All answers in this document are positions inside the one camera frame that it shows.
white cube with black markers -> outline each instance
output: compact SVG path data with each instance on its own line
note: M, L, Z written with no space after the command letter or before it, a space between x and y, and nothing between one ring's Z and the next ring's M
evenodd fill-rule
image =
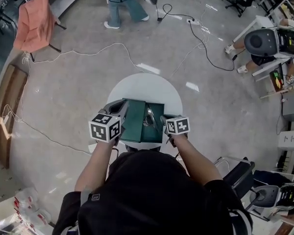
M168 134L179 135L190 132L188 117L175 117L166 120Z
M121 134L121 118L98 113L89 121L89 132L92 139L110 142Z

jeans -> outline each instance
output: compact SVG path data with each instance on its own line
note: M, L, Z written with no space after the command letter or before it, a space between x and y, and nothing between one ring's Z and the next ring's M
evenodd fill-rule
M143 7L136 0L122 0L124 2L119 3L121 0L111 0L109 1L109 10L111 19L108 21L109 26L111 27L120 27L121 21L119 16L119 6L125 4L131 18L134 22L139 22L143 18L147 17L148 14L143 9Z

orange armchair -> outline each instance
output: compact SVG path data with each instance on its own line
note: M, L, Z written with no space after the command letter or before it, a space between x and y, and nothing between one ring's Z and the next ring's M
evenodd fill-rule
M50 44L55 24L56 18L50 9L49 0L26 2L19 9L19 25L13 46L29 53L46 46L61 52Z

person's left arm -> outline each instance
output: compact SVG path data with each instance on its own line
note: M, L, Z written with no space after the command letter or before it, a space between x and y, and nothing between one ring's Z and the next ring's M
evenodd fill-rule
M98 142L76 182L75 191L83 191L85 188L94 191L104 184L114 143L115 140L110 143Z

table top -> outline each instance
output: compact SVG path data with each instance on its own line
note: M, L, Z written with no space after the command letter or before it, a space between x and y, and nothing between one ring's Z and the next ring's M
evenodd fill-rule
M149 103L165 105L164 113L182 115L183 105L174 86L161 76L149 73L139 73L121 80L111 91L107 103L131 98ZM123 141L126 145L136 149L152 149L161 146L161 143L135 143Z

